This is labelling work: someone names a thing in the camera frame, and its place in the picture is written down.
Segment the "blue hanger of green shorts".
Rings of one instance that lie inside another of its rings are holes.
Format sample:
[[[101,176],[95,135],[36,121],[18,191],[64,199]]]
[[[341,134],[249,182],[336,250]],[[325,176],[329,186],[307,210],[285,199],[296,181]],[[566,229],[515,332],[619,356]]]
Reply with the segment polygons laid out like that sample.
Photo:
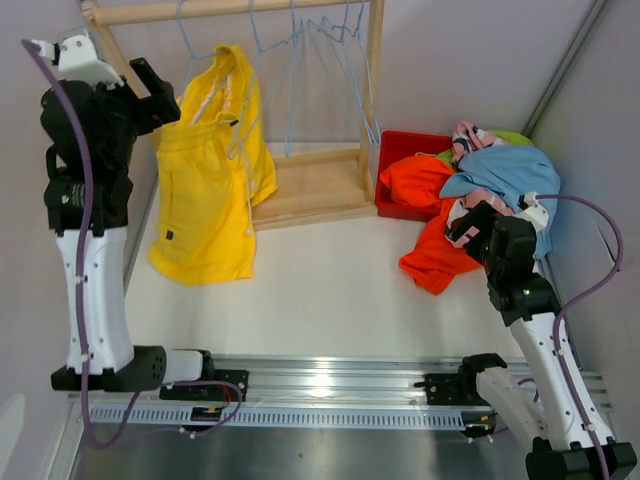
[[[373,63],[372,60],[369,58],[369,48],[366,46],[366,40],[365,40],[365,36],[368,33],[373,33],[373,24],[368,21],[365,22],[365,14],[366,13],[373,13],[374,12],[374,5],[373,4],[369,4],[367,5],[366,1],[347,1],[345,6],[344,6],[344,10],[342,12],[342,17],[340,21],[333,21],[329,18],[329,20],[336,25],[341,24],[343,21],[346,21],[348,27],[352,30],[355,29],[356,26],[356,21],[358,18],[361,18],[361,42],[362,45],[364,47],[364,50],[366,52],[366,57],[369,60],[369,64],[370,64],[370,69],[371,69],[371,76],[372,76],[372,86],[371,87],[366,87],[365,86],[365,80],[364,80],[364,75],[365,75],[365,61],[364,61],[364,57],[361,55],[360,50],[357,46],[357,44],[355,43],[354,40],[349,39],[348,40],[348,45],[350,48],[350,52],[351,55],[353,57],[353,60],[355,62],[355,67],[356,67],[356,72],[357,72],[357,76],[358,76],[358,84],[360,87],[364,88],[364,92],[365,93],[371,93],[373,95],[373,99],[372,100],[365,100],[365,112],[368,114],[368,118],[370,120],[373,119],[373,116],[377,115],[375,113],[375,95],[374,95],[374,75],[373,75]],[[380,140],[378,142],[377,145],[374,145],[373,143],[370,142],[365,142],[367,145],[369,146],[379,146],[380,142],[381,142],[381,136],[382,136],[382,132],[380,129]]]

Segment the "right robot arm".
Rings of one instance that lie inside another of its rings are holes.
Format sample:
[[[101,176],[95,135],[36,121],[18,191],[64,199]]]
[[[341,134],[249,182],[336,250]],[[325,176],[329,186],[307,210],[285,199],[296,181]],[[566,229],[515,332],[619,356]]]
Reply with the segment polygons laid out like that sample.
[[[544,197],[522,197],[505,215],[480,201],[447,236],[484,268],[489,299],[518,343],[538,395],[528,396],[496,353],[463,358],[454,374],[417,383],[430,406],[489,406],[527,449],[531,479],[625,479],[638,464],[633,446],[616,440],[592,400],[572,353],[552,284],[535,272],[537,234],[549,214]]]

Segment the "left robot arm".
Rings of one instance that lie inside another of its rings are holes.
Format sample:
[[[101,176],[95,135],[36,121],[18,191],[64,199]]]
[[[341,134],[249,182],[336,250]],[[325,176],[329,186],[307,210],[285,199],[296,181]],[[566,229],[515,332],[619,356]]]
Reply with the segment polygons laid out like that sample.
[[[41,98],[48,223],[64,263],[70,341],[65,364],[51,376],[56,391],[141,393],[163,400],[244,400],[246,370],[219,370],[211,353],[132,343],[124,305],[124,247],[129,165],[136,139],[179,118],[170,83],[146,59],[130,63],[148,89],[127,82],[61,80]]]

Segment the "blue hanger of yellow shorts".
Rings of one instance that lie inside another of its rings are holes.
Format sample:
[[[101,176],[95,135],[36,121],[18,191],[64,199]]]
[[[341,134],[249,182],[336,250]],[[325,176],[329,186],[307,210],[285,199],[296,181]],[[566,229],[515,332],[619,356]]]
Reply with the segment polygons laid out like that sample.
[[[196,51],[183,21],[182,8],[185,3],[186,3],[185,0],[179,0],[176,5],[176,22],[181,32],[182,41],[189,55],[188,71],[187,71],[187,75],[185,77],[185,81],[182,89],[183,92],[186,92],[186,89],[188,88],[189,83],[193,79],[195,74],[194,70],[198,62],[203,60],[213,60],[214,58],[221,57],[224,54],[230,53],[230,50],[227,48],[224,48],[221,51],[212,51],[211,53],[207,53],[207,54],[199,54]]]

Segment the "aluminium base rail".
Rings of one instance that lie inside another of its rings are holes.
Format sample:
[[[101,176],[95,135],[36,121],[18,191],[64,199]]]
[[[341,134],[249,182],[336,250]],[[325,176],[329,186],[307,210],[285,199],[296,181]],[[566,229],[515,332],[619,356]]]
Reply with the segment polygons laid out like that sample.
[[[488,405],[473,405],[422,386],[426,375],[455,375],[457,358],[260,358],[218,356],[216,372],[245,392],[241,407],[204,399],[163,400],[145,392],[132,424],[209,426],[221,409],[230,426],[462,430],[494,420]]]

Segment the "lime green shorts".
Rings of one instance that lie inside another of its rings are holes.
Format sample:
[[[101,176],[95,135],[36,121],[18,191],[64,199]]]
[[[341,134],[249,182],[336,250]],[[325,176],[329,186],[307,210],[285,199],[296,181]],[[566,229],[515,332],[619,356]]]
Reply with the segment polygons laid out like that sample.
[[[517,132],[490,130],[490,133],[499,138],[505,144],[533,146],[534,142],[528,137]],[[436,155],[436,157],[445,164],[452,166],[453,153],[451,149],[445,150]]]

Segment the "light blue shorts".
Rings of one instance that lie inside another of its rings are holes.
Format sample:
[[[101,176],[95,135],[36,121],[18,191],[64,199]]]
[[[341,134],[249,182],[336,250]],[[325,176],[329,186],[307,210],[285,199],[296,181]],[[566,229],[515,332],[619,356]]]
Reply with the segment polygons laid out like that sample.
[[[440,197],[454,204],[445,221],[445,230],[464,216],[479,201],[485,200],[499,210],[521,211],[520,197],[535,192],[557,194],[560,177],[541,150],[527,145],[491,146],[464,156],[458,172],[442,187]]]

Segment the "blue hanger of orange shorts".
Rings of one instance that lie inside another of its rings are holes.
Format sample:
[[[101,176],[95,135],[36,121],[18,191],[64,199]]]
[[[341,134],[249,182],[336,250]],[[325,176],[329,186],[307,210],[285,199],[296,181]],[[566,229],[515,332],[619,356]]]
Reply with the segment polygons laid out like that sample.
[[[365,61],[365,86],[371,87],[370,64],[361,42],[361,18],[357,19],[354,30],[348,27],[346,21],[336,25],[326,16],[319,22],[308,19],[306,29],[348,124],[358,134],[359,140],[377,145],[380,140],[378,120],[376,116],[370,120],[365,112],[365,100],[372,100],[373,95],[365,93],[364,88],[359,86],[355,62],[348,45],[349,39],[357,44]]]

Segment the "blue hanger of pink shorts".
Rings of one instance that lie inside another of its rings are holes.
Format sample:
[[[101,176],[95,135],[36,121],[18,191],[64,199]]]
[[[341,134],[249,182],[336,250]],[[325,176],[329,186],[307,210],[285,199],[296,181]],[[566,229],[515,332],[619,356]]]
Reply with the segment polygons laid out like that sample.
[[[298,91],[299,91],[299,77],[301,75],[301,58],[304,53],[304,25],[303,20],[297,17],[296,13],[297,3],[295,0],[291,1],[290,14],[291,14],[291,36],[290,36],[290,58],[289,58],[289,71],[288,71],[288,83],[287,83],[287,97],[286,97],[286,131],[284,140],[284,153],[287,158],[291,156],[293,151],[293,140],[296,128],[296,115],[298,108]]]

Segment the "orange shorts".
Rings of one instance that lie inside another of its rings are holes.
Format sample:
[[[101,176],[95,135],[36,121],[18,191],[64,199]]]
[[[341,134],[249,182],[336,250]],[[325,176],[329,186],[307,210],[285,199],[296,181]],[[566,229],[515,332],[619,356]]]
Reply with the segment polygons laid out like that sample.
[[[439,158],[418,155],[392,163],[380,175],[394,204],[428,212],[428,221],[413,249],[400,257],[398,267],[416,286],[432,295],[442,294],[456,276],[480,268],[478,262],[453,246],[445,235],[455,200],[442,198],[440,192],[453,174],[453,168]]]

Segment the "wooden clothes rack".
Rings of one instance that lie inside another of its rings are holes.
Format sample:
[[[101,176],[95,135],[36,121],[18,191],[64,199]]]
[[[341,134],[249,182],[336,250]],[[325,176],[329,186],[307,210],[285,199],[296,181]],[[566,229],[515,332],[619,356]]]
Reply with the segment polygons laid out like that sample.
[[[96,1],[81,1],[80,9],[90,28],[105,47],[107,59],[125,71],[124,54],[110,28],[169,20],[199,19],[234,14],[290,10],[297,7],[335,6],[335,1],[164,1],[101,7]],[[375,125],[374,103],[380,64],[383,1],[369,3],[369,20],[364,55],[365,96],[361,99],[359,130],[363,135],[355,147],[313,149],[303,145],[294,153],[275,158],[280,189],[259,205],[254,214],[258,230],[358,218],[375,213],[374,183],[370,161],[380,142]]]

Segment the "yellow shorts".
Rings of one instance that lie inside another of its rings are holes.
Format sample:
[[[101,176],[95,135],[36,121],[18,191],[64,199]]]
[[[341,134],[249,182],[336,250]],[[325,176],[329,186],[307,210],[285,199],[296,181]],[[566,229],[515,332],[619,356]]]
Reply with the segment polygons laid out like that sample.
[[[159,216],[149,260],[185,286],[248,279],[253,210],[278,189],[255,70],[239,45],[217,47],[159,134]]]

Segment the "red plastic bin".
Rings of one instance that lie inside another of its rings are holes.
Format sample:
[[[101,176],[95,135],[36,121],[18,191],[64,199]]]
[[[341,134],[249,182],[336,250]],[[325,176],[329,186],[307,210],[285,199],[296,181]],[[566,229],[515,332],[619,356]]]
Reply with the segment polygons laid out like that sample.
[[[418,208],[396,204],[391,198],[390,189],[382,183],[380,176],[392,164],[414,156],[418,152],[435,156],[450,149],[451,146],[452,140],[450,136],[392,130],[383,132],[374,197],[378,215],[380,217],[417,222],[428,222],[436,216],[439,209],[434,206]]]

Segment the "pink patterned shorts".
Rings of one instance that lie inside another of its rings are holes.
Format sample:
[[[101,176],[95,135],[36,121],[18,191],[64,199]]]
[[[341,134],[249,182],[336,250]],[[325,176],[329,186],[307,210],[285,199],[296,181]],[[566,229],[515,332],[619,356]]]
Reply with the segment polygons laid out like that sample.
[[[510,146],[515,145],[503,143],[490,131],[471,122],[461,121],[455,126],[451,150],[456,173],[440,191],[442,199],[453,199],[446,227],[482,200],[503,215],[514,214],[510,203],[505,200],[505,181],[494,173],[496,154]]]

